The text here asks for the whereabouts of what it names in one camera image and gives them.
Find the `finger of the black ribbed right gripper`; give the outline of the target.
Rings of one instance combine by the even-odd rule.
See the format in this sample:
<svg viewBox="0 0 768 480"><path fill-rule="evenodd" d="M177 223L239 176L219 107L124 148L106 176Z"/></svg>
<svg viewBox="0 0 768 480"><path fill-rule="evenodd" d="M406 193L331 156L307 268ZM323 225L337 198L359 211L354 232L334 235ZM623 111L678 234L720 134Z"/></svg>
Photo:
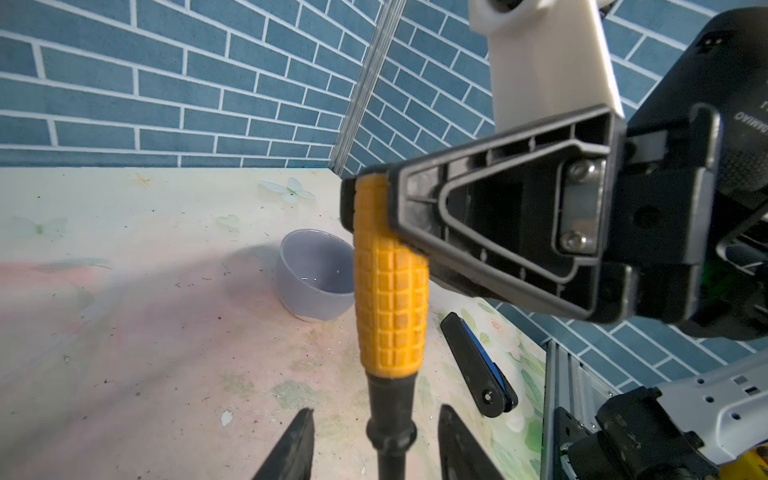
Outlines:
<svg viewBox="0 0 768 480"><path fill-rule="evenodd" d="M593 106L381 164L382 220L446 289L613 323L638 282L607 254L625 141L625 120Z"/></svg>

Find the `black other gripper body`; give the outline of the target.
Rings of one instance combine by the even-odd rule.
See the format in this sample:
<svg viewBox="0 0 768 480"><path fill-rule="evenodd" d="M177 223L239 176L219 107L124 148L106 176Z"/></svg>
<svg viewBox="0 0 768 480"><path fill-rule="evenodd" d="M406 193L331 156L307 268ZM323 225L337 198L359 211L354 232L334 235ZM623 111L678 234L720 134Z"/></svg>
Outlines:
<svg viewBox="0 0 768 480"><path fill-rule="evenodd" d="M628 125L608 255L634 310L699 338L767 334L767 10L712 17Z"/></svg>

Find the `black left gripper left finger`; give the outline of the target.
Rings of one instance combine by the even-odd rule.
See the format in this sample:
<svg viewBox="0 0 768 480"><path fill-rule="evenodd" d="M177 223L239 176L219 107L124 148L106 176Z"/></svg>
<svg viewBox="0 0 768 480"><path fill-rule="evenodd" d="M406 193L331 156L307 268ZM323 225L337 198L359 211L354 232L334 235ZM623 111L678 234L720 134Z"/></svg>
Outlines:
<svg viewBox="0 0 768 480"><path fill-rule="evenodd" d="M315 443L314 411L301 409L253 480L310 480Z"/></svg>

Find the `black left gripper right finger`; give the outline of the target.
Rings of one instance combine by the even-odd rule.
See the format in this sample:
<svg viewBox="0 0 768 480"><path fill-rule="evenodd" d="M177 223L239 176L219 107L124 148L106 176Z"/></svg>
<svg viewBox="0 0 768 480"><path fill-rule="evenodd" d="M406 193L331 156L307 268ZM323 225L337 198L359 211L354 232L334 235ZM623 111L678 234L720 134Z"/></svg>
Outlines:
<svg viewBox="0 0 768 480"><path fill-rule="evenodd" d="M440 409L438 441L443 480L503 480L504 477L448 404Z"/></svg>

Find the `yellow handled black screwdriver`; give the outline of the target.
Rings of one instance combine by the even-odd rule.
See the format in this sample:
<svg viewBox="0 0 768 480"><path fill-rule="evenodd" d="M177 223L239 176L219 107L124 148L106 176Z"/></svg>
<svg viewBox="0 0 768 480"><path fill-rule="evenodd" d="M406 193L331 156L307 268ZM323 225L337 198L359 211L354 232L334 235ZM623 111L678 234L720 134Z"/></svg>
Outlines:
<svg viewBox="0 0 768 480"><path fill-rule="evenodd" d="M387 174L358 178L354 193L355 315L370 405L366 434L377 452L379 478L402 479L417 436L412 412L426 344L428 261L389 226Z"/></svg>

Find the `grey and black robot base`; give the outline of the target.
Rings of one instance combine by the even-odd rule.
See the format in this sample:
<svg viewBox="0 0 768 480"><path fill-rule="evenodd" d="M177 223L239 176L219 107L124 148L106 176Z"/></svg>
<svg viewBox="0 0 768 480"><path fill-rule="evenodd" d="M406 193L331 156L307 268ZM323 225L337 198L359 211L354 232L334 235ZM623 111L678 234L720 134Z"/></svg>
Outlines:
<svg viewBox="0 0 768 480"><path fill-rule="evenodd" d="M560 448L565 479L764 479L767 354L610 397Z"/></svg>

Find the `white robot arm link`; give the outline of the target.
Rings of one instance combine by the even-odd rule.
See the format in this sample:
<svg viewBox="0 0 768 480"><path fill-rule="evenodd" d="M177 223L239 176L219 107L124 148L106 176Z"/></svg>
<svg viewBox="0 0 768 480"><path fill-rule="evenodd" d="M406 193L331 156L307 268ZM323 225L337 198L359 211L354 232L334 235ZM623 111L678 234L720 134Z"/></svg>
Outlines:
<svg viewBox="0 0 768 480"><path fill-rule="evenodd" d="M498 132L587 107L625 116L595 0L468 2L472 31L488 42Z"/></svg>

